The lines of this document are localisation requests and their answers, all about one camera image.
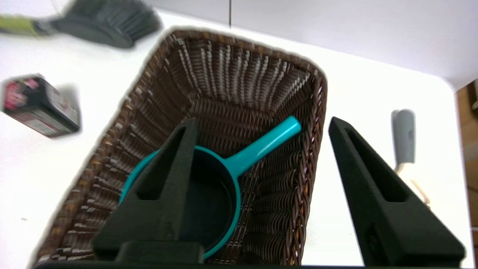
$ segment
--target brush bristles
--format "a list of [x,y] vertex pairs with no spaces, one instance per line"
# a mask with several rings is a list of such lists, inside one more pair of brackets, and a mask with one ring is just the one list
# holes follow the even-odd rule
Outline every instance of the brush bristles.
[[156,13],[139,0],[77,0],[68,14],[107,24],[133,41],[159,28]]

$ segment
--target box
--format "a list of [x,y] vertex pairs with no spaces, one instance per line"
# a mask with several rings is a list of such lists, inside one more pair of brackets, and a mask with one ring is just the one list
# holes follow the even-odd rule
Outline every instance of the box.
[[79,109],[40,75],[12,78],[3,85],[3,111],[45,135],[56,137],[80,129]]

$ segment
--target pan handle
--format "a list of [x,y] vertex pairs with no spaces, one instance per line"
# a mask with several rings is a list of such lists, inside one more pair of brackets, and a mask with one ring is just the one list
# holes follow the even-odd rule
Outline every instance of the pan handle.
[[415,162],[415,114],[401,110],[393,119],[393,138],[397,166]]
[[299,121],[294,116],[289,116],[247,148],[225,159],[224,165],[231,173],[231,176],[237,178],[289,138],[298,134],[300,130]]

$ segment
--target toy frying pan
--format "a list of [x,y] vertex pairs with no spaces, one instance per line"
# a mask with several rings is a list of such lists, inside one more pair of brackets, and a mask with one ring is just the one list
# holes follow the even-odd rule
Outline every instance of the toy frying pan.
[[[238,177],[300,130],[297,119],[289,116],[257,141],[225,159],[207,148],[195,146],[179,240],[200,242],[204,259],[218,251],[239,220]],[[157,153],[151,153],[135,167],[125,182],[119,202]]]

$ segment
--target woven basket wall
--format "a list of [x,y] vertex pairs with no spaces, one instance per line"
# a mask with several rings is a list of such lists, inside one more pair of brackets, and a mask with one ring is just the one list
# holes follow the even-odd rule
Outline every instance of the woven basket wall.
[[124,181],[181,121],[196,117],[198,144],[229,157],[293,115],[301,134],[240,177],[239,224],[207,262],[300,265],[326,93],[324,74],[299,56],[220,34],[172,32],[63,203],[37,261],[95,259],[92,240]]

